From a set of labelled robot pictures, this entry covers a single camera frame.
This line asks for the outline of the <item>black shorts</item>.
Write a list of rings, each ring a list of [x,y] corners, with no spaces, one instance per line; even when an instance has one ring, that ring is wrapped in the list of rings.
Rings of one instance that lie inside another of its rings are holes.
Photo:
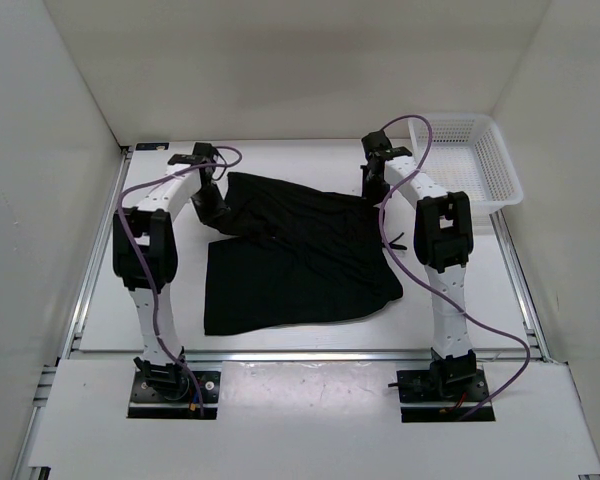
[[[204,332],[358,320],[403,296],[366,200],[231,173],[208,246]]]

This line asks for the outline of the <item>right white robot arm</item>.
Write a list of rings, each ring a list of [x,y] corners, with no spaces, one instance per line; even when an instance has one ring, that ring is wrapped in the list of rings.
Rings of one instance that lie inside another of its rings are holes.
[[[424,266],[432,294],[434,336],[429,387],[440,399],[457,396],[477,372],[464,316],[464,280],[474,247],[470,201],[427,174],[405,147],[389,141],[364,142],[363,197],[382,205],[391,189],[415,210],[414,252]]]

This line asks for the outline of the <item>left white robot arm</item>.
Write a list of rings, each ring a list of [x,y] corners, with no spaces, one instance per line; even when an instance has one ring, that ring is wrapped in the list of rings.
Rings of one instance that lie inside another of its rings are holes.
[[[204,225],[229,211],[214,178],[216,170],[232,166],[220,150],[197,143],[191,154],[173,155],[163,177],[120,193],[112,220],[113,270],[134,302],[143,338],[136,368],[165,401],[187,400],[199,410],[202,389],[187,366],[171,305],[178,268],[173,223],[188,204]]]

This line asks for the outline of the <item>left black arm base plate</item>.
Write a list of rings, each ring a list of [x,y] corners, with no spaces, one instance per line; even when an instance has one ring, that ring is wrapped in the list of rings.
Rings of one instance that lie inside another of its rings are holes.
[[[131,386],[127,417],[154,420],[217,419],[221,393],[221,369],[194,370],[201,393],[195,389],[188,376],[181,379],[175,391],[156,390],[137,370]]]

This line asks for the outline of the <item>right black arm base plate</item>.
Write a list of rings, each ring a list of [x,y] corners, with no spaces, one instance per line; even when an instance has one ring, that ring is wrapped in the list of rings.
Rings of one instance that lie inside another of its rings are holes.
[[[399,370],[387,387],[398,392],[402,423],[456,422],[490,394],[481,369],[443,389],[428,370]]]

